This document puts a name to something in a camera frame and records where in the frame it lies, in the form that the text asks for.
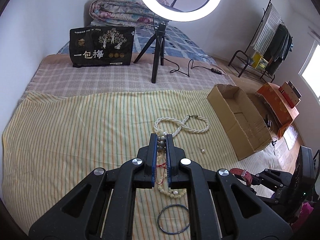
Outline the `open cardboard box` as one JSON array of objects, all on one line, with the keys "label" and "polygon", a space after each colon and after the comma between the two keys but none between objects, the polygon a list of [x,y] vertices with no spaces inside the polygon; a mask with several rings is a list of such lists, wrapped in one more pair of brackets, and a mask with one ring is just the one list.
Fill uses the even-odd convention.
[{"label": "open cardboard box", "polygon": [[263,117],[239,87],[217,84],[207,100],[219,118],[238,160],[265,149],[272,141]]}]

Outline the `yellow striped blanket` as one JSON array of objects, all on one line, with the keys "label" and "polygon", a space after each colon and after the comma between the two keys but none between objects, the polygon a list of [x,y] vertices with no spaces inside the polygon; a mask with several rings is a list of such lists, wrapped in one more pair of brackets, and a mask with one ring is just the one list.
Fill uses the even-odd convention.
[{"label": "yellow striped blanket", "polygon": [[24,231],[93,169],[111,170],[149,143],[155,121],[187,115],[193,129],[174,144],[209,170],[242,168],[258,173],[281,168],[273,146],[238,160],[207,90],[101,93],[61,97],[29,92],[3,132],[3,198]]}]

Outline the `black clothes rack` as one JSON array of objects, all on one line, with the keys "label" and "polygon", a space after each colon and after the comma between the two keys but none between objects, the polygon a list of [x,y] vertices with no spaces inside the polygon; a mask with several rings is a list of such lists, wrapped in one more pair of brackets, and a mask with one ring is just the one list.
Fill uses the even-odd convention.
[{"label": "black clothes rack", "polygon": [[[248,75],[250,77],[260,79],[264,82],[267,82],[267,81],[273,82],[275,80],[276,74],[271,76],[271,75],[267,74],[266,70],[264,70],[263,72],[260,72],[252,67],[252,63],[253,63],[252,57],[256,52],[253,50],[253,47],[251,46],[251,44],[254,40],[256,33],[258,32],[258,28],[260,27],[260,25],[263,21],[263,17],[266,13],[266,10],[270,4],[272,4],[272,0],[269,0],[268,5],[267,5],[266,9],[264,10],[264,14],[260,20],[260,23],[259,23],[253,37],[251,38],[251,41],[249,42],[248,46],[246,47],[246,49],[245,50],[237,50],[228,63],[228,67],[233,68],[236,71],[236,75],[238,77],[243,77],[245,75]],[[285,27],[287,27],[282,19],[281,19],[280,24],[283,24],[283,25],[285,25]]]}]

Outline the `blue patterned mattress sheet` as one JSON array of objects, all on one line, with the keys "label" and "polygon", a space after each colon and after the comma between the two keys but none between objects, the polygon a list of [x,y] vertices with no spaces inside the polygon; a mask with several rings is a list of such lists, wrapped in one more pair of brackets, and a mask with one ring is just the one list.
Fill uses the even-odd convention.
[{"label": "blue patterned mattress sheet", "polygon": [[[139,53],[154,34],[153,26],[137,28],[133,43],[133,52]],[[202,61],[217,66],[216,61],[207,55],[194,41],[180,29],[167,25],[165,29],[165,56],[181,57]]]}]

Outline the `black tripod stand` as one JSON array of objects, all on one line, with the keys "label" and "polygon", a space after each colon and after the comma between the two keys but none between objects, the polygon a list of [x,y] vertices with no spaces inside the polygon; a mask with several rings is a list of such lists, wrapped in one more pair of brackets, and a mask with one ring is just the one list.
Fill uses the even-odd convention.
[{"label": "black tripod stand", "polygon": [[159,64],[161,66],[164,65],[164,48],[165,48],[165,29],[167,27],[167,22],[161,22],[157,29],[154,29],[155,33],[148,40],[146,45],[143,47],[141,52],[138,54],[134,63],[137,63],[142,56],[146,53],[147,49],[155,42],[155,51],[153,55],[153,65],[152,65],[152,74],[151,74],[151,82],[156,83],[157,80],[157,72]]}]

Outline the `black snack bag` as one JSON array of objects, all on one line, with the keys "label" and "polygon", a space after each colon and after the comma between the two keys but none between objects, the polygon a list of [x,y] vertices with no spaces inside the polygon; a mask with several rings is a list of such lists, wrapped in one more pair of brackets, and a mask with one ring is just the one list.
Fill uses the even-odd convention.
[{"label": "black snack bag", "polygon": [[128,66],[134,27],[92,26],[69,31],[69,56],[73,67]]}]

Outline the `beige plaid blanket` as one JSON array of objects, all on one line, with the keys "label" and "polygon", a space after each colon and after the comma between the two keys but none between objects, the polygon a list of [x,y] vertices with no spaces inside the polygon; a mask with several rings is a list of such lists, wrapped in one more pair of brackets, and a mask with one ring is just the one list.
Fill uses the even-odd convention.
[{"label": "beige plaid blanket", "polygon": [[157,72],[156,83],[151,82],[153,55],[144,55],[137,64],[75,68],[67,54],[45,57],[26,92],[70,97],[112,92],[149,92],[158,90],[205,90],[217,84],[234,85],[229,75],[211,72],[216,66],[194,61],[194,68],[186,76],[171,73],[179,66],[188,69],[189,59],[167,56]]}]

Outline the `yellow box on rack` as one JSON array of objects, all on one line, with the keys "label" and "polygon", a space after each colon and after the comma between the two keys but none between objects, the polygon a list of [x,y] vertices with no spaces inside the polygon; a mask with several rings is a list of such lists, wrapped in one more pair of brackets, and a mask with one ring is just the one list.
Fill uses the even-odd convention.
[{"label": "yellow box on rack", "polygon": [[260,72],[263,72],[268,65],[268,61],[266,61],[259,53],[255,53],[252,60],[252,67]]}]

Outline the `dark hanging clothes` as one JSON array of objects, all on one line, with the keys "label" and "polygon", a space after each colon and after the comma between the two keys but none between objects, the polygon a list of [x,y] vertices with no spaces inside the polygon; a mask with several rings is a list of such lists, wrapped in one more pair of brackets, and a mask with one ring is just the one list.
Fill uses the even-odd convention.
[{"label": "dark hanging clothes", "polygon": [[263,58],[268,62],[265,69],[267,74],[273,76],[282,62],[286,60],[288,53],[292,51],[293,48],[292,39],[287,27],[280,24],[263,55]]}]

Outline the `folded floral quilt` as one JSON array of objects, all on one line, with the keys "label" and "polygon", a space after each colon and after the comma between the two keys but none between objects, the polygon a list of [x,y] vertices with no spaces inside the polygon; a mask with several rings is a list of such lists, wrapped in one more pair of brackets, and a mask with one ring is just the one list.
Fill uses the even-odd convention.
[{"label": "folded floral quilt", "polygon": [[91,26],[152,28],[169,20],[154,14],[142,0],[95,0],[89,7]]}]

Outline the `striped hanging towel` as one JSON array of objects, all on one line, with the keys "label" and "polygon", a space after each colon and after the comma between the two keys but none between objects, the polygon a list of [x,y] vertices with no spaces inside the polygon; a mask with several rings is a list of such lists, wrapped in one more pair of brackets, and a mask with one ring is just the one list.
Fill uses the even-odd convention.
[{"label": "striped hanging towel", "polygon": [[263,21],[258,28],[254,40],[251,44],[253,50],[260,55],[263,55],[270,45],[277,28],[281,23],[281,16],[273,4],[270,4],[263,17]]}]

